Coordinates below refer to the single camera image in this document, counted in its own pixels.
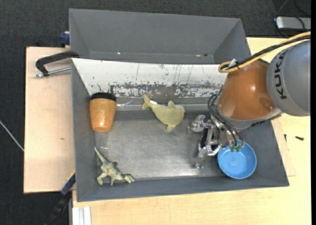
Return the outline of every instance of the cable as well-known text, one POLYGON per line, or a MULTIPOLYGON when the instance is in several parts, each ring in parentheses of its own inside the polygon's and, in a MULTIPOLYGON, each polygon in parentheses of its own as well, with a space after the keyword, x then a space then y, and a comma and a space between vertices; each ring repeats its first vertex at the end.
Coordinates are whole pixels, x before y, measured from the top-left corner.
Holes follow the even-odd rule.
POLYGON ((24 148, 21 146, 21 144, 17 141, 17 139, 11 134, 9 129, 2 123, 0 120, 0 124, 3 126, 3 128, 8 132, 8 134, 11 136, 11 138, 14 140, 14 142, 19 146, 19 148, 24 152, 24 148))
POLYGON ((223 62, 222 64, 219 65, 218 71, 220 73, 229 73, 229 72, 235 71, 237 69, 241 69, 241 68, 249 65, 250 63, 257 61, 258 59, 262 58, 263 56, 265 56, 266 54, 268 54, 269 52, 271 52, 277 48, 280 48, 282 46, 285 46, 285 45, 288 45, 291 43, 295 43, 298 41, 308 40, 310 38, 311 38, 311 32, 305 32, 305 33, 295 35, 289 39, 284 40, 283 42, 281 42, 279 44, 276 44, 276 45, 270 46, 266 49, 263 49, 263 50, 259 51, 258 53, 252 55, 251 57, 249 57, 249 58, 239 62, 238 64, 231 66, 231 67, 228 67, 230 64, 230 61, 223 62))
POLYGON ((212 106, 214 105, 214 102, 216 100, 216 98, 219 96, 220 92, 221 92, 222 89, 220 89, 220 91, 214 95, 212 95, 208 102, 207 102, 207 107, 208 107, 208 110, 209 110, 209 113, 217 120, 219 121, 220 123, 222 123, 227 129, 228 131, 231 133, 233 139, 234 139, 234 142, 235 142, 235 147, 237 146, 237 138, 236 138, 236 135, 239 137, 240 141, 241 141, 241 145, 243 146, 243 144, 245 143, 245 140, 242 138, 242 136, 239 134, 238 130, 235 129, 234 127, 230 126, 230 124, 225 121, 219 114, 218 112, 214 111, 212 106))

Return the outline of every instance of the black cable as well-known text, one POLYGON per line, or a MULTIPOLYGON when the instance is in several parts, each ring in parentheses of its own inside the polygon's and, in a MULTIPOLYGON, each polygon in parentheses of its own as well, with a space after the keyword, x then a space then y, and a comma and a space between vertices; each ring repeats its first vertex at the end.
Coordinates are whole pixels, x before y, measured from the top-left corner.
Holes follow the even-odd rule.
POLYGON ((290 41, 286 41, 286 42, 283 42, 283 43, 280 43, 280 44, 277 44, 277 45, 272 45, 270 47, 267 47, 267 48, 255 53, 251 57, 240 61, 238 64, 235 64, 233 66, 227 67, 225 70, 236 68, 236 67, 238 67, 238 66, 240 66, 240 65, 242 65, 242 64, 244 64, 244 63, 246 63, 246 62, 248 62, 248 61, 250 61, 250 60, 252 60, 252 59, 254 59, 254 58, 256 58, 256 57, 258 57, 260 55, 262 55, 262 54, 264 54, 264 53, 273 51, 273 50, 275 50, 275 49, 277 49, 279 47, 282 47, 282 46, 285 46, 285 45, 288 45, 288 44, 291 44, 291 43, 294 43, 294 42, 302 41, 302 40, 308 40, 310 38, 311 38, 311 35, 306 35, 306 36, 302 36, 302 37, 299 37, 299 38, 296 38, 296 39, 293 39, 293 40, 290 40, 290 41))
POLYGON ((214 105, 214 102, 216 100, 216 98, 219 96, 220 92, 221 92, 222 89, 220 89, 220 91, 214 95, 212 95, 208 102, 207 102, 207 107, 208 107, 208 110, 210 112, 210 114, 216 119, 218 120, 220 123, 222 123, 227 129, 228 131, 231 133, 234 141, 235 141, 235 146, 237 146, 237 138, 236 138, 236 135, 239 137, 239 139, 241 140, 241 142, 245 142, 244 139, 242 138, 242 136, 239 134, 238 130, 235 129, 234 127, 230 126, 230 124, 225 121, 217 112, 215 112, 212 108, 212 106, 214 105))

